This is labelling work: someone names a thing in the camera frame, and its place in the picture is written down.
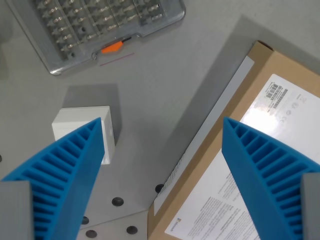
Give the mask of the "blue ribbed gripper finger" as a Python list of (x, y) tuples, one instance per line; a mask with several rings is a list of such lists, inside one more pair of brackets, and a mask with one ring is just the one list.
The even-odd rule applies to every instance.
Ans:
[(36, 240), (75, 240), (105, 155), (101, 118), (68, 133), (7, 174), (31, 185)]
[(222, 154), (262, 240), (302, 240), (301, 181), (320, 165), (232, 118), (223, 119)]

